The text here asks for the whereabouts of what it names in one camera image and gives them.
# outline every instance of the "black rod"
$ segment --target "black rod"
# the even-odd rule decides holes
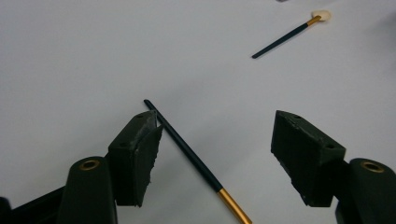
[[[264,53],[270,51],[271,49],[274,49],[276,46],[282,44],[283,42],[287,41],[288,39],[294,37],[295,35],[299,34],[301,31],[303,31],[306,27],[308,27],[307,23],[304,23],[303,25],[295,28],[294,30],[290,31],[288,34],[280,37],[277,41],[274,43],[270,44],[268,47],[260,50],[259,52],[255,53],[253,56],[251,56],[253,59],[257,59],[260,56],[262,56]]]
[[[195,166],[198,172],[206,180],[206,182],[212,187],[215,192],[219,192],[223,189],[223,186],[207,168],[207,166],[201,161],[201,159],[192,151],[192,148],[181,138],[176,130],[169,124],[169,122],[163,117],[158,109],[151,103],[150,100],[144,101],[148,109],[157,111],[157,119],[163,125],[165,130],[169,133],[172,139],[177,143],[183,153],[187,156],[190,162]]]

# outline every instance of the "brush tip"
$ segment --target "brush tip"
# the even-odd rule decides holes
[[[328,10],[316,10],[313,11],[312,13],[312,18],[316,16],[320,16],[320,21],[328,21],[329,19],[332,18],[332,13]]]

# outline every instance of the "gold ferrule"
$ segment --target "gold ferrule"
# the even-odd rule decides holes
[[[233,200],[231,195],[225,189],[221,189],[218,195],[223,200],[227,207],[233,212],[233,214],[238,218],[240,223],[250,224],[253,223],[250,218],[245,214],[245,212],[239,207],[239,205]]]
[[[316,16],[316,17],[312,18],[310,21],[308,21],[306,24],[308,26],[310,26],[310,25],[314,24],[315,22],[320,21],[320,19],[321,19],[320,16]]]

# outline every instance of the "dark green brush handle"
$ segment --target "dark green brush handle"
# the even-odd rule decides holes
[[[276,46],[282,44],[283,42],[287,41],[288,39],[294,37],[295,35],[299,34],[301,31],[303,31],[306,27],[308,27],[307,23],[304,23],[303,25],[295,28],[294,30],[290,31],[288,34],[280,37],[276,42],[272,43],[265,49],[260,50],[253,56],[251,56],[253,59],[257,59],[258,57],[262,56],[264,53],[270,51],[271,49],[275,48]]]
[[[215,192],[219,192],[223,189],[223,186],[216,179],[216,177],[210,172],[206,165],[201,161],[201,159],[192,151],[192,149],[187,145],[187,143],[181,138],[181,136],[176,132],[176,130],[169,124],[169,122],[163,117],[163,115],[158,111],[157,108],[149,101],[144,101],[148,109],[157,111],[157,119],[163,125],[165,130],[177,143],[180,149],[184,152],[190,162],[195,166],[198,172],[204,177],[206,182],[212,187]]]

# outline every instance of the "paintbrush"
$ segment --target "paintbrush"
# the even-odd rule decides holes
[[[201,159],[192,151],[192,149],[187,145],[187,143],[181,138],[181,136],[176,132],[176,130],[169,124],[169,122],[163,117],[163,115],[158,111],[157,108],[149,101],[144,101],[148,109],[157,111],[157,119],[163,125],[165,130],[177,143],[183,153],[187,156],[190,162],[210,185],[210,187],[219,195],[219,197],[224,201],[227,207],[233,212],[235,217],[240,223],[248,224],[253,223],[250,218],[245,214],[245,212],[239,207],[227,190],[220,184],[216,177],[210,172],[207,166],[201,161]]]
[[[330,14],[329,11],[326,10],[318,10],[318,11],[313,11],[312,12],[312,19],[301,26],[295,28],[294,30],[290,31],[288,34],[280,37],[277,41],[274,43],[270,44],[268,47],[265,49],[260,50],[259,52],[255,53],[253,56],[251,56],[253,59],[257,59],[260,56],[262,56],[264,53],[270,51],[271,49],[275,48],[276,46],[279,46],[283,42],[287,41],[288,39],[294,37],[295,35],[299,34],[301,31],[305,30],[308,28],[308,26],[313,25],[317,21],[328,21],[332,17],[332,14]]]

